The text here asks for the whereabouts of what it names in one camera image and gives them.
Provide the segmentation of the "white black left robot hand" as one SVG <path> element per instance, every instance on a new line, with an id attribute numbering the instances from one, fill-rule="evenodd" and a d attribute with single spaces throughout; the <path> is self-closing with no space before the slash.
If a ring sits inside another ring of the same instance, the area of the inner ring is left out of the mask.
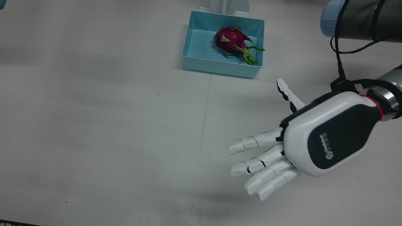
<path id="1" fill-rule="evenodd" d="M 306 105 L 283 79 L 276 84 L 293 113 L 277 129 L 240 139 L 227 149 L 236 154 L 267 147 L 260 156 L 230 169 L 231 176 L 250 176 L 244 188 L 260 200 L 300 173 L 323 176 L 352 160 L 366 147 L 373 128 L 383 118 L 378 101 L 368 95 L 330 92 Z"/>

